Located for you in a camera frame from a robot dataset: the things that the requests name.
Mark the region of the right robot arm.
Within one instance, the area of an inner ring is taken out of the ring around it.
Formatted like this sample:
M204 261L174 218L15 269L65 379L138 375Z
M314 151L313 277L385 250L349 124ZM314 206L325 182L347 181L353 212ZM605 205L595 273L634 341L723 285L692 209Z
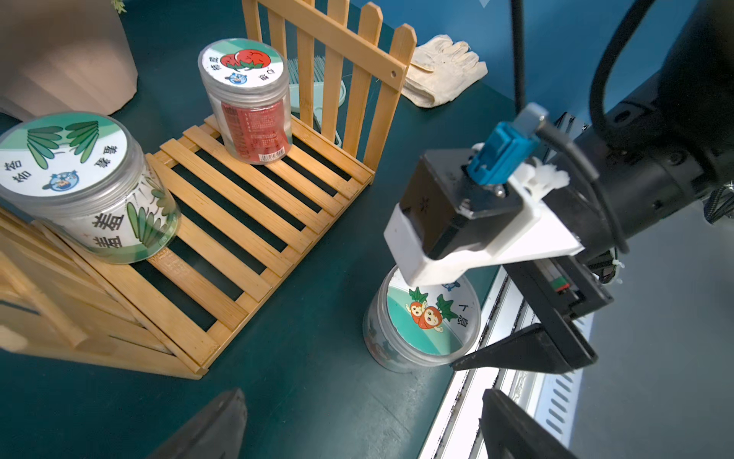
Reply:
M604 107L615 63L650 9L648 1L634 3L607 46L591 87L591 126L573 141L541 132L555 151L552 163L571 176L545 203L582 251L508 265L537 322L458 359L454 370L562 374L594 363L575 321L612 297L592 261L627 252L632 236L732 180L731 2L699 2L661 69L613 109Z

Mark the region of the jar with pineapple lid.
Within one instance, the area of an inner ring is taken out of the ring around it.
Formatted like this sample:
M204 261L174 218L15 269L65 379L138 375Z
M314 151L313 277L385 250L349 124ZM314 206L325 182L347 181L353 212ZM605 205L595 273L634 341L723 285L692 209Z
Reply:
M363 338L377 363L407 373L450 365L466 355L481 322L481 303L466 277L411 287L394 267L365 313Z

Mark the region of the wooden slatted shelf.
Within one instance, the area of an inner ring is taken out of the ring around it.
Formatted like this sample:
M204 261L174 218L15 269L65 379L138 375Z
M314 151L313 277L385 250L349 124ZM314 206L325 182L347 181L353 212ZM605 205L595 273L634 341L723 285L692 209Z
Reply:
M386 36L379 6L347 1L138 1L120 20L143 89L103 116L171 192L178 232L154 256L112 264L1 198L1 347L198 380L373 183L417 36L409 25ZM225 148L197 59L227 38L298 59L300 113L280 161Z

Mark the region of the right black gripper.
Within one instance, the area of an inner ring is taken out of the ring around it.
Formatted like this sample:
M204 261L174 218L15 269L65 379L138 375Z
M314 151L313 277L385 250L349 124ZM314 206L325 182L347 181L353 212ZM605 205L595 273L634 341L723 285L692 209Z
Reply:
M552 309L561 317L547 317L550 328L533 323L453 361L450 367L565 374L596 363L598 354L575 326L578 319L614 301L596 276L573 256L527 260L504 268L535 313Z

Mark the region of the aluminium mounting rail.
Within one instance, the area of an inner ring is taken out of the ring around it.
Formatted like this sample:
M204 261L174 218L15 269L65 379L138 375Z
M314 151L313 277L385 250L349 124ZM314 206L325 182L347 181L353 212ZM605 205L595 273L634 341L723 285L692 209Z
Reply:
M422 458L570 458L594 312L611 296L571 259L497 273L480 336L459 361Z

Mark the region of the potted white flower bouquet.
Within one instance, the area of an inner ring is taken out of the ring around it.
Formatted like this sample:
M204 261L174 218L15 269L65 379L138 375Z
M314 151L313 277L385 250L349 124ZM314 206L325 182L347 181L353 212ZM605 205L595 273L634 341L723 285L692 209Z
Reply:
M120 1L4 1L1 111L17 120L111 115L138 91Z

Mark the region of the jar with green tree lid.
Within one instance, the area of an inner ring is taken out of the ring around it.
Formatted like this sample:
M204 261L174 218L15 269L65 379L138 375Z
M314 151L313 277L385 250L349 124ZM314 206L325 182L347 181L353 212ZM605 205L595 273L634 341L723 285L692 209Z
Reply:
M181 218L130 132L86 112L44 116L2 134L1 198L112 264L158 254Z

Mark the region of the jar with strawberry lid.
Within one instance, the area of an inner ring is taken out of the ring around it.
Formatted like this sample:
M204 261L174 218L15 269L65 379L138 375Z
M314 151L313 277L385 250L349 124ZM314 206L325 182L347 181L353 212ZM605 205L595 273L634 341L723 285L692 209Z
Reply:
M286 157L292 105L283 57L259 41L227 38L204 47L197 64L227 152L248 164Z

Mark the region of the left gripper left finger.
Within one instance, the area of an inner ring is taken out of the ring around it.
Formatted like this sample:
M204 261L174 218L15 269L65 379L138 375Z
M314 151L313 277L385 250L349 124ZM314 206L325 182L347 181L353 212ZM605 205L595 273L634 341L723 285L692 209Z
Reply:
M221 393L169 437L149 458L234 458L248 421L243 391Z

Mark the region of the beige work glove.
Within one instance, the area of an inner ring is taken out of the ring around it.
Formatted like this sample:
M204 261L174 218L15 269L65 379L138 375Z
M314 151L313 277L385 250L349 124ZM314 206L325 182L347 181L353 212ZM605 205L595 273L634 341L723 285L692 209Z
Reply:
M486 75L487 63L466 42L439 34L414 51L401 95L420 108L434 108L454 101Z

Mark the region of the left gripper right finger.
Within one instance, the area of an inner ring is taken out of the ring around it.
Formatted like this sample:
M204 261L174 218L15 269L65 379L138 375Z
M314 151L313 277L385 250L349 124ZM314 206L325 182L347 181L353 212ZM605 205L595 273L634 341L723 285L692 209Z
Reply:
M484 392L480 430L489 458L576 459L499 389Z

